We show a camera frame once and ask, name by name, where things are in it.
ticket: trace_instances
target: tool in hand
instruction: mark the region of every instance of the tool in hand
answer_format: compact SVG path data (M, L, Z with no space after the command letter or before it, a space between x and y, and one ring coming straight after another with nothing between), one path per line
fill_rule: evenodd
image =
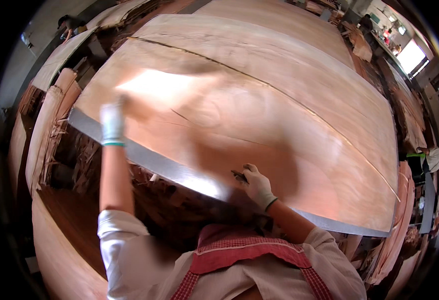
M234 178L235 178L237 181L248 183L248 180L246 179L246 176L245 176L243 173L238 172L238 171L236 171L236 170L231 170L231 173L233 173Z

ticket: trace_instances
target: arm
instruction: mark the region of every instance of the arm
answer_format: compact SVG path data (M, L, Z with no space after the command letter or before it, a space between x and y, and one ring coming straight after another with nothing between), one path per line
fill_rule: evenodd
M301 244L312 267L333 292L335 299L366 299L366 290L358 272L339 250L331 234L277 201L269 179L255 165L244 165L248 183L240 181L248 196L281 226L292 243Z
M64 40L64 42L61 44L61 45L64 45L64 44L66 44L66 42L71 38L71 35L72 35L72 29L67 29L66 28L66 30L68 31L68 36L66 37L66 39Z
M131 178L123 143L122 100L101 108L103 157L99 185L99 210L115 209L134 215Z
M305 217L287 207L271 192L269 179L262 175L252 164L243 166L243 174L248 183L240 181L248 196L255 201L288 235L292 243L301 244L308 234L316 227Z
M124 98L101 107L103 152L98 231L108 277L108 298L125 299L163 278L157 249L144 224L134 216L131 177L124 145Z
M115 209L134 215L131 178L123 146L103 147L99 211Z
M281 201L274 201L266 211L283 229L291 243L302 244L316 227L305 217L296 213Z
M416 148L417 150L420 150L422 153L424 153L424 154L429 154L429 149L428 148L421 148L421 147L418 147L418 148Z

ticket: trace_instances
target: window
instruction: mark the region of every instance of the window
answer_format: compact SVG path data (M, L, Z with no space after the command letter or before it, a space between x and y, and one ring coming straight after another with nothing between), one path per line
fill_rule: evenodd
M439 73L436 77L430 80L430 83L436 92L439 91Z
M424 54L423 50L416 45L413 39L411 39L408 45L403 48L403 51L397 55L398 61L401 63L401 66L406 74L409 74L413 69L415 69L425 57L426 55Z

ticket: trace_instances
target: hand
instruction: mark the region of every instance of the hand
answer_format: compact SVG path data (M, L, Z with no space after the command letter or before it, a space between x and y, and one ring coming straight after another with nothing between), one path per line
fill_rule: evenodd
M248 180L248 183L239 180L238 177L236 177L236 180L240 182L248 196L255 201L261 209L266 211L268 207L277 200L277 197L271 192L269 179L262 175L255 165L246 164L243 165L243 168L243 174Z
M100 111L103 126L103 146L124 146L123 103L125 95L120 95L116 102L103 104Z

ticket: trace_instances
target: green wrist cuff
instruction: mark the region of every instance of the green wrist cuff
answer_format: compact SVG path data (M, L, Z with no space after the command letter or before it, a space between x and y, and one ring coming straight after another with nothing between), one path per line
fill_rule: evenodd
M278 197L276 197L273 201L271 201L268 206L266 206L266 208L264 209L265 212L268 211L268 208L271 206L271 204L273 204L276 200L278 200Z
M121 146L124 147L124 143L123 142L119 142L119 141L113 141L113 142L107 142L103 144L104 146Z

